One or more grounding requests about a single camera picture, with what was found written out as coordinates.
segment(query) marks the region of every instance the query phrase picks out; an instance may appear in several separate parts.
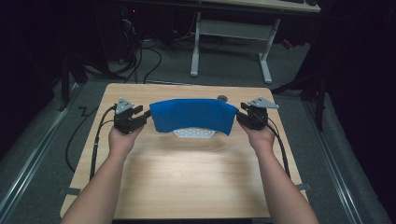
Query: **wooden tabletop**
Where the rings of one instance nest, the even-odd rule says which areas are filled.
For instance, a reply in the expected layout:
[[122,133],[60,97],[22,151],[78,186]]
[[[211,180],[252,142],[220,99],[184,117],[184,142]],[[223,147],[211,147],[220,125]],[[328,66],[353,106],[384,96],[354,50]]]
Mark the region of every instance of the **wooden tabletop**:
[[[88,184],[98,124],[104,112],[120,97],[142,105],[146,111],[149,104],[159,101],[216,99],[219,95],[227,96],[228,103],[239,109],[241,102],[259,96],[274,101],[271,92],[265,88],[108,85],[70,188],[83,189]],[[300,184],[302,181],[278,112],[268,109],[268,114],[276,123],[285,145],[291,179]],[[113,116],[110,112],[105,120],[113,119]],[[96,168],[106,158],[110,128],[111,124],[107,124],[101,131]],[[282,163],[277,142],[274,151]],[[66,196],[61,216],[75,199],[74,195]],[[236,120],[230,135],[216,133],[210,139],[184,139],[173,133],[157,133],[153,120],[148,119],[125,162],[115,218],[226,217],[269,217],[257,157]]]
[[230,4],[246,7],[264,7],[298,12],[320,12],[320,7],[318,5],[311,7],[307,3],[299,4],[280,0],[202,0],[202,2]]

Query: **person's left hand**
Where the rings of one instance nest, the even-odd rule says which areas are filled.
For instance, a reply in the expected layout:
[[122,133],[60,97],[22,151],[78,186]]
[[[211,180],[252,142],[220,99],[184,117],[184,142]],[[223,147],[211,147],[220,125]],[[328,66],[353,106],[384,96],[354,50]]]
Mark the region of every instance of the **person's left hand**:
[[108,144],[110,147],[109,156],[126,159],[129,152],[134,147],[136,137],[143,130],[144,126],[134,130],[131,133],[122,133],[116,128],[112,127],[108,134]]

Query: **blue towel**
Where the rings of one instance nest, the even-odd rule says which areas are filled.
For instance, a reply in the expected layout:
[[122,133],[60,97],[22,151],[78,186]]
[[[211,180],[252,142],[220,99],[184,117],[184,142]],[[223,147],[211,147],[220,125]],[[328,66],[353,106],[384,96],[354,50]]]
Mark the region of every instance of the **blue towel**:
[[170,133],[183,128],[207,128],[230,134],[237,108],[215,99],[174,99],[149,106],[155,129]]

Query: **white perforated object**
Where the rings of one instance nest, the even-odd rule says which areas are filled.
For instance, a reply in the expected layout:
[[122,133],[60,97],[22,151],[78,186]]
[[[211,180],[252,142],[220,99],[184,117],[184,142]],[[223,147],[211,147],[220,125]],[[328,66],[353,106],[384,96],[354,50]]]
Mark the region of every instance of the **white perforated object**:
[[174,134],[180,138],[211,138],[215,131],[203,128],[186,128],[174,130]]

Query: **table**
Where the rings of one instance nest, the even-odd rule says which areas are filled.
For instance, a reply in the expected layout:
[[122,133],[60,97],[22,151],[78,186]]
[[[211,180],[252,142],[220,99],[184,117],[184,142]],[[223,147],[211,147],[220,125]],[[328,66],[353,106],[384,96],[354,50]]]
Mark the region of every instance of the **table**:
[[[98,124],[105,111],[120,97],[142,105],[146,111],[149,104],[158,101],[216,99],[219,95],[227,96],[228,103],[237,108],[241,102],[246,103],[259,96],[274,101],[271,92],[265,88],[108,85],[70,188],[83,189],[88,184]],[[268,114],[285,145],[291,179],[296,185],[301,184],[278,112],[268,109]],[[110,112],[105,120],[112,117]],[[96,168],[106,158],[110,128],[111,125],[107,124],[101,131]],[[274,151],[282,161],[277,142]],[[61,216],[76,197],[66,195]],[[177,138],[173,133],[157,133],[153,120],[148,119],[124,165],[115,219],[226,217],[269,217],[257,157],[236,120],[229,136],[216,133],[210,139],[185,139]]]
[[[203,2],[234,6],[263,7],[282,11],[292,10],[305,13],[320,12],[319,6],[311,7],[307,3],[298,4],[278,0],[200,0],[199,4],[202,4]],[[264,81],[267,84],[271,84],[272,78],[268,69],[267,57],[274,42],[279,23],[280,19],[275,19],[273,25],[201,20],[201,12],[198,12],[195,25],[195,45],[191,60],[191,76],[198,76],[200,35],[219,35],[265,41],[266,44],[264,46],[263,52],[259,53],[258,56]]]

